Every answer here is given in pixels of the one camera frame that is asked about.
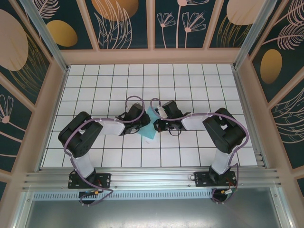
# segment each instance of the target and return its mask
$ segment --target gold circle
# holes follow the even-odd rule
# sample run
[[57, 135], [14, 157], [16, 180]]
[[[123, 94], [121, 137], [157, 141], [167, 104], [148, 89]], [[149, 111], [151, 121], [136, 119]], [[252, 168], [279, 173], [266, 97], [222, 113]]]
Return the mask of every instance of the gold circle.
[[55, 42], [61, 46], [70, 47], [77, 43], [78, 38], [75, 30], [66, 22], [53, 20], [47, 24], [47, 28]]
[[274, 49], [268, 50], [261, 62], [261, 77], [267, 83], [273, 83], [279, 76], [282, 69], [282, 56], [280, 52]]
[[0, 65], [11, 71], [20, 70], [29, 54], [26, 32], [12, 15], [2, 9], [0, 31]]
[[118, 7], [116, 2], [119, 4], [120, 8], [128, 13], [131, 18], [138, 10], [138, 0], [92, 0], [92, 4], [95, 10], [103, 17], [108, 20], [118, 21]]
[[235, 25], [251, 25], [255, 22], [265, 0], [230, 0], [227, 18]]

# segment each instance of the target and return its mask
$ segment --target grid floor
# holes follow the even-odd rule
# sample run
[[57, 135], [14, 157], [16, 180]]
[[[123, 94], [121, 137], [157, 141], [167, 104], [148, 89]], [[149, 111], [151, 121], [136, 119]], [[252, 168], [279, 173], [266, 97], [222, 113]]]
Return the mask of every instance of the grid floor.
[[[42, 166], [71, 167], [57, 138], [75, 115], [86, 111], [93, 117], [115, 117], [125, 111], [131, 95], [142, 97], [146, 110], [154, 97], [163, 104], [175, 100], [183, 113], [224, 107], [247, 127], [230, 65], [72, 65]], [[178, 167], [210, 166], [215, 152], [206, 131], [187, 131], [179, 136], [157, 133], [153, 140], [139, 134], [99, 135], [89, 154], [95, 167]], [[236, 162], [257, 165], [251, 141], [234, 156]]]

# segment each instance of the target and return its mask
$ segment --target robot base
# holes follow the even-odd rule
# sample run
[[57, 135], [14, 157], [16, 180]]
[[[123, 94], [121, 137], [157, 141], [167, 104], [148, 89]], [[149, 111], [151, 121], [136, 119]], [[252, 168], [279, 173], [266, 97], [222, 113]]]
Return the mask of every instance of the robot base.
[[227, 181], [227, 179], [233, 185], [237, 184], [236, 175], [233, 171], [227, 171], [225, 173], [225, 178], [221, 178], [218, 183], [214, 183], [214, 181], [209, 177], [209, 171], [194, 173], [196, 187], [229, 187], [229, 181]]
[[[92, 184], [102, 188], [110, 188], [111, 174], [110, 173], [97, 173]], [[69, 175], [68, 189], [95, 189], [92, 186], [84, 183], [77, 173]]]

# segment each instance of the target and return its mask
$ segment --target light blue cloth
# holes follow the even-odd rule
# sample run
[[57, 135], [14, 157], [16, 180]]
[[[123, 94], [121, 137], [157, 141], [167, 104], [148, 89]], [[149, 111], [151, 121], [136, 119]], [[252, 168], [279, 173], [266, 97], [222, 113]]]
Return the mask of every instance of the light blue cloth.
[[141, 134], [142, 136], [145, 136], [149, 139], [154, 139], [154, 136], [156, 134], [156, 130], [154, 129], [154, 125], [153, 123], [159, 119], [159, 117], [157, 115], [154, 114], [153, 110], [151, 109], [151, 107], [149, 107], [147, 114], [150, 117], [150, 123], [147, 126], [142, 127], [141, 129], [139, 129], [138, 134]]

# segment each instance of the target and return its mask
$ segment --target vertical metal pole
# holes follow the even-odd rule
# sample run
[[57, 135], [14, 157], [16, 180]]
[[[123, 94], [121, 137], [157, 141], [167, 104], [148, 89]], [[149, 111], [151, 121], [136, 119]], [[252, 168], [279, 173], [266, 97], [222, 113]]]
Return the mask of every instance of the vertical metal pole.
[[264, 25], [266, 24], [269, 15], [276, 5], [277, 0], [265, 0], [262, 9], [260, 10], [256, 21], [253, 23], [250, 31], [248, 32], [244, 43], [237, 55], [234, 62], [235, 69], [237, 70], [245, 60], [247, 54], [249, 53], [251, 47], [253, 46], [255, 40], [258, 38], [260, 32], [262, 31]]
[[57, 44], [54, 42], [52, 35], [50, 34], [49, 30], [47, 29], [43, 19], [40, 17], [36, 6], [32, 1], [29, 0], [20, 0], [24, 10], [28, 14], [29, 18], [32, 20], [33, 24], [35, 25], [36, 29], [40, 33], [41, 37], [43, 38], [45, 44], [47, 45], [48, 49], [54, 56], [54, 59], [58, 62], [60, 68], [63, 71], [67, 70], [67, 64], [63, 59], [63, 56], [60, 53], [60, 50]]

